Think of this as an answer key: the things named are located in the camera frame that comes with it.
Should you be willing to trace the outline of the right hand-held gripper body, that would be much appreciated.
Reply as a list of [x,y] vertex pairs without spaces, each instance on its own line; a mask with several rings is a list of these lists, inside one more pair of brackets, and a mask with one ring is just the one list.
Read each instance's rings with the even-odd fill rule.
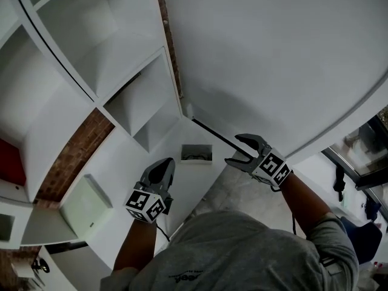
[[263,160],[252,171],[251,175],[261,183],[273,187],[280,187],[281,183],[292,172],[286,159],[272,148],[271,151],[263,157]]

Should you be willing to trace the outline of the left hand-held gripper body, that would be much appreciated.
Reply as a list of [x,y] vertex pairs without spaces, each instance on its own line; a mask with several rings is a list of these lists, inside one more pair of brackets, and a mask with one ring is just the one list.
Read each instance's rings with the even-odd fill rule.
[[138,181],[125,200],[124,207],[134,219],[151,224],[160,214],[169,213],[173,201],[169,193],[171,185],[172,179],[157,184]]

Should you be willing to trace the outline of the person's left forearm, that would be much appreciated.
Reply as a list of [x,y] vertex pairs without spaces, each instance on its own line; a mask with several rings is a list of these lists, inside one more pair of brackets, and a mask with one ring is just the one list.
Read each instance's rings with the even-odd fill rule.
[[135,219],[115,259],[113,271],[125,268],[142,270],[155,251],[157,226]]

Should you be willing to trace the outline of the person's right forearm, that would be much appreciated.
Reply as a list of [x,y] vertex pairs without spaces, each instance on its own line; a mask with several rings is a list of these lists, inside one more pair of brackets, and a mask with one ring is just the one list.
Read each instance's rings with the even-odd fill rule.
[[293,172],[279,186],[301,230],[308,235],[331,212],[329,206]]

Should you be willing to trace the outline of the pale green box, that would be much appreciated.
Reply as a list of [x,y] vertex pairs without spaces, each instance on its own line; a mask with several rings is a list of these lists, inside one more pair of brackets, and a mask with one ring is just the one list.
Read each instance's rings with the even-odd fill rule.
[[59,211],[78,239],[88,241],[109,220],[112,210],[112,203],[103,189],[91,175],[85,175]]

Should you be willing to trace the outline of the white shelf unit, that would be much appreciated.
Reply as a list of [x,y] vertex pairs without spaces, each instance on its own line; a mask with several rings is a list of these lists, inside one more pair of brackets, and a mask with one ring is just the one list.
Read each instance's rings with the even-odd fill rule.
[[91,175],[113,217],[182,114],[158,0],[0,0],[0,139],[33,210],[19,248],[78,239],[60,208]]

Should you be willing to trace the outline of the grey t-shirt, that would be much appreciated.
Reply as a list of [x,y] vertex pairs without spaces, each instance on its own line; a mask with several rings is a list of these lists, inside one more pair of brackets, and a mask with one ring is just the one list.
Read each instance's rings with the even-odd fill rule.
[[241,212],[198,215],[141,270],[114,271],[100,291],[354,291],[358,260],[327,213],[300,238]]

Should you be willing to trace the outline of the black-framed window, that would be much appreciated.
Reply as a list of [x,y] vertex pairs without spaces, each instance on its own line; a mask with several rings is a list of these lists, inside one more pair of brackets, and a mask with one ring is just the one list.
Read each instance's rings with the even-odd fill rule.
[[388,205],[388,105],[322,153],[357,190],[371,190]]

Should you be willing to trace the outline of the blue chair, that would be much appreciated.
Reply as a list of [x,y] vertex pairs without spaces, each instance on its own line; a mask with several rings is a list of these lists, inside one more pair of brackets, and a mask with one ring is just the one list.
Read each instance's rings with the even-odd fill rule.
[[370,262],[376,255],[383,237],[380,229],[373,222],[358,227],[345,216],[342,216],[340,221],[353,245],[359,265]]

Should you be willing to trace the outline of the black metal ornament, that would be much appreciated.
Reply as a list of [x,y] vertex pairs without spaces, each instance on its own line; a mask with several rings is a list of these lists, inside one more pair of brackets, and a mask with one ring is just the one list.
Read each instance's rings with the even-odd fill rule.
[[44,273],[50,273],[50,267],[47,262],[42,258],[36,258],[31,265],[31,268],[35,271],[42,270]]

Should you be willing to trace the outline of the white arched-window cabinet door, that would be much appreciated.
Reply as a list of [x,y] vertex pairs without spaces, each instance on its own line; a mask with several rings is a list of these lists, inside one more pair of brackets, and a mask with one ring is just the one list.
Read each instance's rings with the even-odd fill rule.
[[32,210],[23,186],[0,179],[0,250],[19,249]]

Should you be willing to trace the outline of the red book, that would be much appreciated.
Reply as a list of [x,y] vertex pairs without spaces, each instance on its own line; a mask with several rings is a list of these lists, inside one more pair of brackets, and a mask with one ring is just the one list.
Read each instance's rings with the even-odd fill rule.
[[0,179],[24,186],[26,176],[19,149],[0,139]]

